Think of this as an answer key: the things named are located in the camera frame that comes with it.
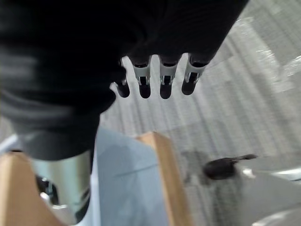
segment black object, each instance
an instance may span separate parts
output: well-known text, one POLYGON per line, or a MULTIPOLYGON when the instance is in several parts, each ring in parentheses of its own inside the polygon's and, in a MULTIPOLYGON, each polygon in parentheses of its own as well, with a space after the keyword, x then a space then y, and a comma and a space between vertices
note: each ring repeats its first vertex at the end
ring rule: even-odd
POLYGON ((172 85, 169 85, 171 76, 164 76, 164 85, 160 85, 160 96, 163 99, 168 99, 171 95, 172 85))
POLYGON ((130 88, 128 87, 128 83, 122 84, 122 82, 117 82, 117 91, 119 95, 123 98, 126 98, 130 95, 130 88))
POLYGON ((212 180, 223 180, 235 175, 234 164, 239 160, 250 160, 257 158, 254 154, 248 154, 236 158, 222 158, 207 163, 204 168, 204 174, 212 180))
POLYGON ((139 85, 139 91, 142 98, 147 99, 151 95, 150 85, 139 85))
POLYGON ((172 86, 171 85, 160 85, 160 96, 163 99, 168 99, 171 95, 171 89, 172 86))
POLYGON ((194 83, 193 81, 186 82, 184 80, 182 84, 182 93, 188 96, 193 93, 195 87, 196 83, 194 83))
POLYGON ((247 2, 1 1, 1 114, 32 158, 93 150, 110 84, 125 79, 122 57, 198 53, 207 64, 247 2))

